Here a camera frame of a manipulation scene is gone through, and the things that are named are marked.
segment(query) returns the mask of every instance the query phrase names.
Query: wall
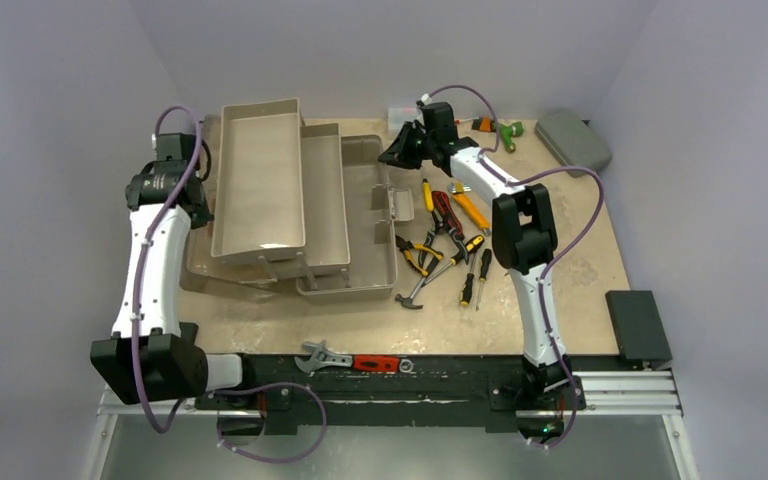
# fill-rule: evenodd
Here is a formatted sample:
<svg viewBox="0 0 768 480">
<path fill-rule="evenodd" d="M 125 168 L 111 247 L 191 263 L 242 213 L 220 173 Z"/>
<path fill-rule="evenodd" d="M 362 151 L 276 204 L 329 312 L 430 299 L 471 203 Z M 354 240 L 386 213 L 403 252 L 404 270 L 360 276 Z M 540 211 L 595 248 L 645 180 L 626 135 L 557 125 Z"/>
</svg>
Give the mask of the wall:
<svg viewBox="0 0 768 480">
<path fill-rule="evenodd" d="M 702 477 L 768 478 L 768 2 L 659 2 L 593 126 Z"/>
<path fill-rule="evenodd" d="M 128 255 L 124 188 L 178 96 L 124 0 L 0 2 L 0 478 L 75 478 Z"/>
<path fill-rule="evenodd" d="M 501 115 L 589 115 L 656 0 L 131 0 L 185 99 L 300 97 L 311 117 L 381 117 L 448 83 Z M 483 112 L 467 95 L 466 116 Z"/>
</svg>

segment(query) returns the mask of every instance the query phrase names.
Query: purple cable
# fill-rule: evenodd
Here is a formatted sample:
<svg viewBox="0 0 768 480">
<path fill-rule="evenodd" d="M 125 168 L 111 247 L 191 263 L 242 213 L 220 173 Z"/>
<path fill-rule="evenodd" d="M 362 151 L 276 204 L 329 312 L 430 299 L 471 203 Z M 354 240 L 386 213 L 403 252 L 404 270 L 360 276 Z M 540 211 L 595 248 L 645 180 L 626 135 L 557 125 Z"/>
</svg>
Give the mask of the purple cable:
<svg viewBox="0 0 768 480">
<path fill-rule="evenodd" d="M 276 383 L 270 383 L 268 385 L 263 385 L 260 387 L 250 388 L 248 390 L 217 390 L 216 394 L 218 395 L 236 395 L 236 396 L 248 396 L 253 395 L 255 393 L 264 392 L 266 390 L 273 390 L 276 388 L 295 388 L 296 390 L 303 390 L 305 393 L 310 395 L 310 398 L 312 398 L 316 404 L 319 406 L 319 414 L 322 415 L 322 428 L 319 430 L 319 436 L 316 437 L 316 440 L 314 440 L 313 444 L 307 448 L 307 450 L 297 453 L 295 455 L 289 456 L 289 457 L 283 457 L 283 458 L 273 458 L 273 457 L 264 457 L 261 455 L 258 455 L 256 453 L 247 452 L 245 450 L 239 449 L 230 443 L 228 443 L 227 440 L 222 436 L 222 431 L 219 430 L 219 427 L 216 427 L 216 435 L 219 437 L 219 444 L 223 447 L 227 448 L 233 453 L 236 453 L 237 455 L 242 455 L 247 458 L 251 458 L 252 460 L 257 460 L 258 462 L 264 462 L 264 463 L 273 463 L 273 464 L 284 464 L 284 463 L 293 463 L 297 462 L 311 453 L 313 453 L 314 450 L 316 450 L 319 447 L 319 444 L 322 443 L 322 440 L 325 438 L 325 432 L 328 429 L 328 418 L 325 415 L 325 404 L 322 403 L 322 399 L 319 398 L 317 394 L 313 392 L 308 387 L 305 387 L 304 385 L 299 385 L 298 383 L 292 383 L 292 382 L 276 382 Z"/>
<path fill-rule="evenodd" d="M 437 95 L 438 93 L 440 93 L 442 91 L 450 90 L 450 89 L 454 89 L 454 88 L 461 89 L 461 90 L 466 90 L 468 92 L 473 93 L 482 102 L 484 102 L 484 105 L 487 107 L 487 110 L 490 111 L 490 115 L 493 117 L 493 122 L 496 125 L 499 124 L 499 118 L 496 115 L 496 111 L 493 109 L 493 106 L 490 105 L 490 101 L 487 100 L 487 97 L 485 97 L 484 95 L 479 93 L 476 89 L 474 89 L 474 88 L 472 88 L 470 86 L 459 85 L 459 84 L 446 85 L 444 87 L 438 88 L 437 90 L 434 90 L 433 92 L 428 94 L 428 96 L 429 97 L 433 97 L 434 95 Z M 552 270 L 552 267 L 554 267 L 555 264 L 558 263 L 558 261 L 561 258 L 564 257 L 564 255 L 566 255 L 570 250 L 572 250 L 573 247 L 578 245 L 578 242 L 580 242 L 581 239 L 584 238 L 585 235 L 587 235 L 587 232 L 590 231 L 590 228 L 593 227 L 593 224 L 596 222 L 596 218 L 599 216 L 599 212 L 602 211 L 602 205 L 604 204 L 604 201 L 605 201 L 605 189 L 604 189 L 604 186 L 602 185 L 602 180 L 599 179 L 599 176 L 596 175 L 596 172 L 594 172 L 593 170 L 590 170 L 589 168 L 575 167 L 575 166 L 564 166 L 564 167 L 551 168 L 549 170 L 546 170 L 544 172 L 540 172 L 540 173 L 538 173 L 536 175 L 533 175 L 533 176 L 531 176 L 529 178 L 526 178 L 525 180 L 519 180 L 519 181 L 511 182 L 510 178 L 505 177 L 501 173 L 497 172 L 486 161 L 484 161 L 484 153 L 485 152 L 496 152 L 499 149 L 499 141 L 500 141 L 500 133 L 499 133 L 499 129 L 497 128 L 496 129 L 496 144 L 493 146 L 493 148 L 483 147 L 483 148 L 481 148 L 478 151 L 478 163 L 481 164 L 481 166 L 484 167 L 485 170 L 490 172 L 491 175 L 493 175 L 494 177 L 499 179 L 500 182 L 503 182 L 507 186 L 518 187 L 518 186 L 521 186 L 521 185 L 525 185 L 525 184 L 531 183 L 531 182 L 533 182 L 535 180 L 539 180 L 539 179 L 541 179 L 543 177 L 546 177 L 546 176 L 549 176 L 549 175 L 553 175 L 555 173 L 578 171 L 578 172 L 583 172 L 583 173 L 585 173 L 587 175 L 590 175 L 590 177 L 593 178 L 594 181 L 596 181 L 596 186 L 599 189 L 599 198 L 596 201 L 596 209 L 593 211 L 593 215 L 590 216 L 590 220 L 587 221 L 587 224 L 584 226 L 583 229 L 581 229 L 581 232 L 579 232 L 579 234 L 573 239 L 573 241 L 570 242 L 569 245 L 567 245 L 563 250 L 561 250 L 561 253 L 556 255 L 555 258 L 553 258 L 551 261 L 549 261 L 549 263 L 546 264 L 546 268 L 544 268 L 543 269 L 543 273 L 540 274 L 539 283 L 537 285 L 537 294 L 538 294 L 538 297 L 540 299 L 540 311 L 541 311 L 541 313 L 543 313 L 543 323 L 546 325 L 546 334 L 549 337 L 549 343 L 552 345 L 552 350 L 554 350 L 555 356 L 558 358 L 558 363 L 561 364 L 561 368 L 564 370 L 564 374 L 566 375 L 567 381 L 569 382 L 570 386 L 573 389 L 578 389 L 578 386 L 576 386 L 576 384 L 575 384 L 575 379 L 572 376 L 572 372 L 566 366 L 566 364 L 563 361 L 561 361 L 561 350 L 560 350 L 560 348 L 558 348 L 558 344 L 555 341 L 554 335 L 552 335 L 552 332 L 553 332 L 552 325 L 549 322 L 549 312 L 546 309 L 546 298 L 545 298 L 545 295 L 543 293 L 543 281 L 545 280 L 546 275 L 548 275 L 549 272 Z M 554 441 L 552 443 L 549 443 L 549 444 L 543 444 L 543 446 L 545 448 L 556 447 L 566 438 L 566 436 L 569 434 L 570 430 L 572 430 L 573 424 L 575 423 L 576 411 L 577 410 L 578 410 L 578 395 L 574 394 L 573 395 L 573 403 L 572 403 L 572 414 L 570 415 L 569 424 L 566 425 L 566 428 L 564 428 L 564 431 L 561 432 L 561 435 L 558 437 L 558 439 L 556 441 Z"/>
<path fill-rule="evenodd" d="M 137 396 L 140 398 L 140 405 L 143 407 L 146 419 L 151 425 L 151 428 L 157 433 L 166 433 L 169 430 L 169 427 L 172 425 L 172 420 L 175 418 L 175 412 L 178 411 L 178 407 L 181 406 L 184 399 L 179 399 L 175 403 L 175 406 L 172 407 L 172 411 L 170 411 L 169 416 L 166 417 L 165 425 L 161 425 L 160 422 L 157 421 L 157 417 L 154 416 L 154 412 L 151 411 L 151 405 L 148 402 L 148 395 L 146 395 L 145 391 L 145 383 L 143 382 L 143 370 L 140 366 L 140 295 L 142 294 L 143 289 L 143 276 L 145 274 L 146 260 L 148 259 L 148 249 L 152 244 L 151 239 L 152 236 L 154 236 L 154 231 L 157 230 L 158 225 L 163 221 L 163 217 L 166 216 L 166 213 L 172 205 L 175 204 L 178 199 L 178 194 L 181 193 L 187 180 L 189 180 L 190 176 L 192 176 L 195 171 L 196 163 L 199 158 L 198 145 L 201 145 L 201 128 L 199 127 L 198 116 L 196 116 L 195 112 L 189 108 L 181 105 L 169 107 L 160 114 L 160 118 L 157 119 L 157 124 L 154 126 L 154 134 L 160 134 L 160 126 L 163 124 L 163 120 L 175 110 L 183 110 L 192 118 L 193 125 L 195 125 L 196 128 L 196 148 L 193 149 L 193 156 L 190 158 L 190 163 L 187 164 L 187 169 L 184 170 L 184 174 L 181 175 L 180 180 L 175 184 L 175 188 L 172 189 L 169 198 L 163 203 L 163 208 L 160 209 L 157 216 L 154 217 L 154 220 L 149 224 L 148 229 L 146 229 L 145 239 L 140 248 L 139 257 L 137 257 L 137 267 L 134 271 L 134 295 L 131 299 L 133 313 L 133 317 L 131 318 L 131 363 L 133 363 L 134 366 L 134 384 L 137 387 Z"/>
</svg>

